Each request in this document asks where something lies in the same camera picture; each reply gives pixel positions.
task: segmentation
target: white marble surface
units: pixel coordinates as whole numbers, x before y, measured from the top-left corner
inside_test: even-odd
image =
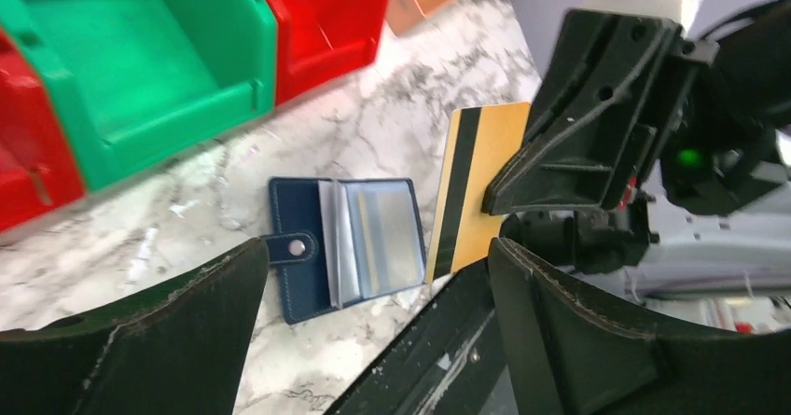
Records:
[[[411,177],[433,219],[452,110],[532,99],[539,80],[507,0],[462,0],[376,64],[0,250],[0,329],[38,328],[271,232],[274,175]],[[320,413],[424,304],[422,289],[299,325],[267,283],[235,413]]]

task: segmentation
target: wallet strap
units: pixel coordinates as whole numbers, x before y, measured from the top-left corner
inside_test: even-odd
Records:
[[[312,234],[302,231],[261,237],[270,251],[270,264],[304,263],[316,256],[318,241]]]

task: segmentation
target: wallet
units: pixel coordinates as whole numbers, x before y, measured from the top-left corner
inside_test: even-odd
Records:
[[[423,283],[411,180],[273,177],[269,193],[275,233],[267,243],[283,237],[292,255],[271,262],[288,324]]]

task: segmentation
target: red bin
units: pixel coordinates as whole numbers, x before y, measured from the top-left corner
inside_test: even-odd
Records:
[[[276,104],[376,58],[388,0],[267,0],[278,22]]]
[[[0,31],[0,231],[84,195],[41,81]]]

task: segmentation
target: black stripe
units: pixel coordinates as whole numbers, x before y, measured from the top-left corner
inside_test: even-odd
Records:
[[[480,123],[480,107],[462,110],[459,118],[459,131],[456,136],[456,147],[451,163],[451,179],[448,182],[448,196],[445,199],[445,214],[442,228],[437,234],[437,264],[434,277],[439,278],[451,273],[453,253],[459,236],[459,224],[462,221],[462,208],[465,205],[467,182],[469,181],[470,165],[478,138]]]

